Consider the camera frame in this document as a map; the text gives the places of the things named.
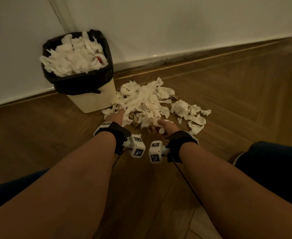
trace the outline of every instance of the trash can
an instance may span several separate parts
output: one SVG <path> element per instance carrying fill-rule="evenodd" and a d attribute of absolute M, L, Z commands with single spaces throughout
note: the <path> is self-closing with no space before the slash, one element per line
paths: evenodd
<path fill-rule="evenodd" d="M 72 38 L 82 36 L 81 32 L 70 34 Z M 54 85 L 56 91 L 67 95 L 84 113 L 110 107 L 117 99 L 113 80 L 113 61 L 108 42 L 101 31 L 90 30 L 87 34 L 91 41 L 94 41 L 95 37 L 102 46 L 108 62 L 107 66 L 88 73 L 59 77 L 53 72 L 49 73 L 44 68 L 44 64 L 41 64 L 44 77 Z M 49 57 L 51 54 L 48 50 L 55 50 L 57 46 L 62 45 L 61 39 L 65 35 L 48 40 L 43 45 L 43 56 Z"/>

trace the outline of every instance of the leg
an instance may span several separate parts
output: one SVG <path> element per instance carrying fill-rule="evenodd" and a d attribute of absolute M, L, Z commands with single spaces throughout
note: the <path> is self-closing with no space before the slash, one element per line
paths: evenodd
<path fill-rule="evenodd" d="M 0 184 L 0 206 L 8 202 L 22 190 L 26 189 L 47 171 L 48 169 L 45 169 L 22 178 Z"/>
<path fill-rule="evenodd" d="M 257 142 L 234 165 L 268 190 L 292 203 L 292 147 Z"/>

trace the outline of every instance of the hand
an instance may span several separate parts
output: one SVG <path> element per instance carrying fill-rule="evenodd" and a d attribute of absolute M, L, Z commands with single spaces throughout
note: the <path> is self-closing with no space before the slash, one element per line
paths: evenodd
<path fill-rule="evenodd" d="M 117 113 L 110 114 L 108 117 L 106 117 L 105 121 L 116 122 L 121 126 L 123 123 L 124 113 L 125 113 L 125 110 L 120 109 Z"/>
<path fill-rule="evenodd" d="M 159 125 L 162 125 L 165 129 L 165 132 L 167 133 L 167 135 L 172 135 L 175 132 L 180 131 L 180 129 L 177 127 L 177 125 L 173 122 L 168 122 L 168 121 L 164 121 L 164 120 L 159 120 L 158 121 Z"/>

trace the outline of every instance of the black garbage bag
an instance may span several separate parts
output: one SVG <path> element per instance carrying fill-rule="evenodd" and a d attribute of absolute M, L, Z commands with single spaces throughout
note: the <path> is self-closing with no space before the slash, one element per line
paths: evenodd
<path fill-rule="evenodd" d="M 111 51 L 108 46 L 108 42 L 104 37 L 103 33 L 98 30 L 90 30 L 88 33 L 89 39 L 94 41 L 96 38 L 97 42 L 103 47 L 105 58 L 108 61 L 108 65 L 99 70 L 92 70 L 88 73 L 81 73 L 72 76 L 59 77 L 53 72 L 49 73 L 42 64 L 42 70 L 44 77 L 54 85 L 57 92 L 65 95 L 81 95 L 84 93 L 97 93 L 101 92 L 98 88 L 107 84 L 113 78 L 113 60 Z M 73 38 L 79 38 L 82 36 L 81 32 L 72 32 Z M 48 50 L 55 50 L 57 46 L 62 45 L 61 39 L 66 34 L 48 40 L 43 44 L 43 56 L 49 57 L 51 54 Z"/>

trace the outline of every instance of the black wrist strap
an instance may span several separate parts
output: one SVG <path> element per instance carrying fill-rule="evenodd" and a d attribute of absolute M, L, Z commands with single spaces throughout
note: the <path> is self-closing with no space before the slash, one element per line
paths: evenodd
<path fill-rule="evenodd" d="M 184 143 L 194 142 L 196 144 L 199 144 L 198 140 L 195 137 L 191 136 L 188 132 L 184 131 L 175 132 L 174 134 L 166 137 L 165 139 L 170 140 L 168 144 L 170 148 L 170 153 L 168 154 L 167 158 L 168 162 L 172 162 L 172 160 L 174 159 L 175 162 L 182 163 L 179 157 L 179 150 Z"/>
<path fill-rule="evenodd" d="M 116 139 L 115 153 L 121 155 L 124 148 L 123 142 L 127 141 L 127 138 L 131 136 L 130 131 L 128 131 L 126 128 L 123 128 L 116 122 L 104 122 L 95 131 L 94 136 L 103 131 L 111 132 L 115 136 Z"/>

